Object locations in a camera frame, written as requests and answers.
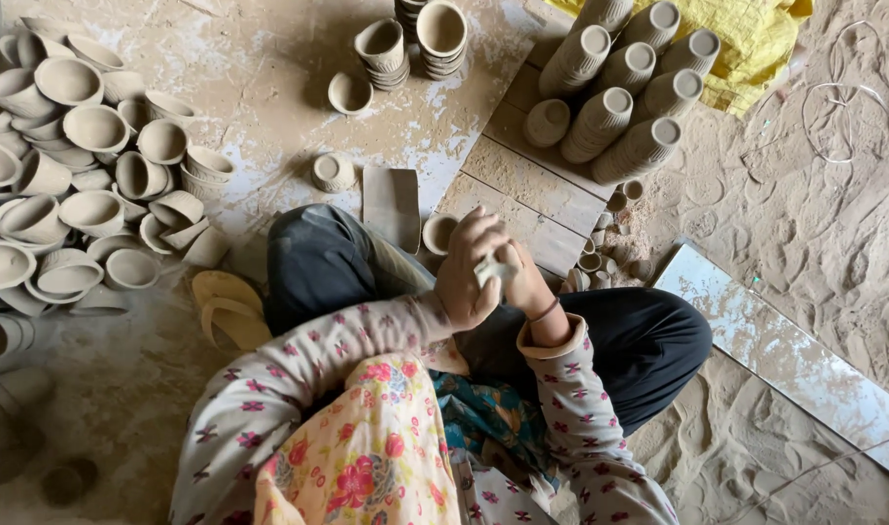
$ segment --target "cuff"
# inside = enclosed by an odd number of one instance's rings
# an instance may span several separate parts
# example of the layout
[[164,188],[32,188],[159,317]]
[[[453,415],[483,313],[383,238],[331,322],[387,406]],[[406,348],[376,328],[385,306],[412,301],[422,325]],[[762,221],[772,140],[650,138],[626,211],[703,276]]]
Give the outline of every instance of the cuff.
[[570,323],[570,327],[574,331],[574,334],[567,343],[560,347],[554,347],[553,349],[532,347],[532,323],[526,321],[522,326],[522,329],[519,331],[519,336],[515,339],[515,345],[519,348],[519,351],[526,357],[532,359],[552,359],[575,351],[587,336],[587,322],[583,320],[583,317],[581,316],[576,316],[570,313],[566,313],[565,315],[567,315],[567,322]]

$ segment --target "cloth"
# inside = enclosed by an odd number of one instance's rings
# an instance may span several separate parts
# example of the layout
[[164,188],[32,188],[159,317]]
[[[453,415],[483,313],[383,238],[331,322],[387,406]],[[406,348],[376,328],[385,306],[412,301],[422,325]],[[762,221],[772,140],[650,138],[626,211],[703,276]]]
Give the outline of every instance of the cloth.
[[458,523],[440,412],[408,354],[363,361],[345,395],[303,424],[257,477],[254,522]]
[[441,372],[430,376],[449,448],[463,448],[497,466],[486,460],[485,443],[491,438],[505,447],[516,464],[541,475],[554,495],[559,483],[544,445],[548,425],[536,404],[521,399],[515,388],[502,381],[475,379],[471,383],[466,377]]
[[[577,16],[585,0],[545,0]],[[813,0],[695,2],[671,0],[680,10],[675,39],[706,27],[719,36],[717,63],[704,78],[700,100],[737,117],[765,93],[794,51],[798,26],[814,12]],[[636,0],[633,13],[654,0]]]

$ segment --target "sleeve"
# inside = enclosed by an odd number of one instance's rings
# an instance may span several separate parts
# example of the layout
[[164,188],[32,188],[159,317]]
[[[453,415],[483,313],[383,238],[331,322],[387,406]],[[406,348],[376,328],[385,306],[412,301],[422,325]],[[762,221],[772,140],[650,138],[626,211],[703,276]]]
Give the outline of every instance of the sleeve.
[[516,343],[535,372],[552,455],[570,476],[581,523],[666,523],[678,519],[662,488],[632,460],[583,317],[567,314],[574,335],[555,349],[532,347],[527,322]]
[[236,359],[211,379],[189,417],[170,522],[248,519],[257,470],[315,399],[343,385],[364,359],[419,356],[451,334],[437,296],[426,292],[319,317]]

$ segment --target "hand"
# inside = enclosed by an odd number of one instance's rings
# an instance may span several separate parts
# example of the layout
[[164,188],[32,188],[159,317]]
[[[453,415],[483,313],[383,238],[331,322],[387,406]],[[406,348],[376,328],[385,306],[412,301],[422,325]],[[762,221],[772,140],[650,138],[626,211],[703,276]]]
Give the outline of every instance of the hand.
[[525,312],[525,316],[535,319],[542,316],[555,303],[555,294],[548,288],[548,283],[531,254],[521,244],[509,240],[496,252],[497,261],[513,266],[518,271],[515,278],[505,285],[506,300],[509,304]]
[[468,213],[451,233],[447,259],[438,269],[435,293],[455,332],[476,328],[499,304],[499,278],[490,278],[481,290],[473,269],[487,253],[507,241],[505,225],[496,214],[485,215],[483,207]]

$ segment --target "dark trousers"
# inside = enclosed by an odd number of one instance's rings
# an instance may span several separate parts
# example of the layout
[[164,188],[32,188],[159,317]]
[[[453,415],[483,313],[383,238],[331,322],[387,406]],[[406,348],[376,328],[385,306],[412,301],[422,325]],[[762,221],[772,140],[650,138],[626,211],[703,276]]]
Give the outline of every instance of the dark trousers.
[[[293,209],[269,233],[273,335],[352,304],[425,292],[434,278],[415,259],[329,205]],[[616,288],[561,296],[565,311],[583,316],[593,342],[593,369],[603,380],[629,436],[671,404],[707,359],[707,321],[676,295]],[[535,376],[516,349],[522,312],[501,305],[470,332],[454,336],[474,376],[488,376],[538,402]]]

